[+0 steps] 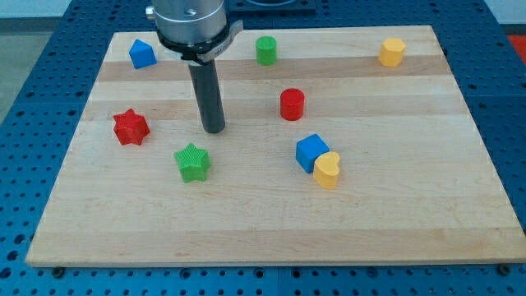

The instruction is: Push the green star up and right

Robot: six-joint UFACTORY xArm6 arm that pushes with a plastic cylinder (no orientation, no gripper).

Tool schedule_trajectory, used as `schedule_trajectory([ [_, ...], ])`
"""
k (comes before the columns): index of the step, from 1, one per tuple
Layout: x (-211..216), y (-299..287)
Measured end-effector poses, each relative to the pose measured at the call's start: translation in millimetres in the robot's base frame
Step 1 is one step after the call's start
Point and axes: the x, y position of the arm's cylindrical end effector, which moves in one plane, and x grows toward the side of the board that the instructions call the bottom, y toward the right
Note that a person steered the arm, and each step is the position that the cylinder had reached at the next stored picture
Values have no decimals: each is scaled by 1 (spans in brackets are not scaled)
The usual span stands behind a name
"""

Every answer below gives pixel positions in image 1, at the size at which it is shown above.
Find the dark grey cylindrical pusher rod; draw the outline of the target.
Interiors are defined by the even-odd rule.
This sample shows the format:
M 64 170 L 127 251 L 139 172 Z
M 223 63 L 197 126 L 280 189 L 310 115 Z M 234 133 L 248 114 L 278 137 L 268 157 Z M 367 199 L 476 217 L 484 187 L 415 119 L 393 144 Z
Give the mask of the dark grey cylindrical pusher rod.
M 215 61 L 189 67 L 201 115 L 201 123 L 208 133 L 219 133 L 225 128 L 225 119 Z

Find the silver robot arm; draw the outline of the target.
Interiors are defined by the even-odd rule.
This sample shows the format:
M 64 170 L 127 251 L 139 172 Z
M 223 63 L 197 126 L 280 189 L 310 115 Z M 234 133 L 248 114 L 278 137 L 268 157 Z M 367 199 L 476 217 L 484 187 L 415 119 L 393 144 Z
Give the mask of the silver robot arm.
M 208 133 L 225 128 L 215 59 L 242 32 L 231 22 L 223 0 L 152 0 L 145 9 L 155 22 L 159 42 L 188 65 L 201 123 Z

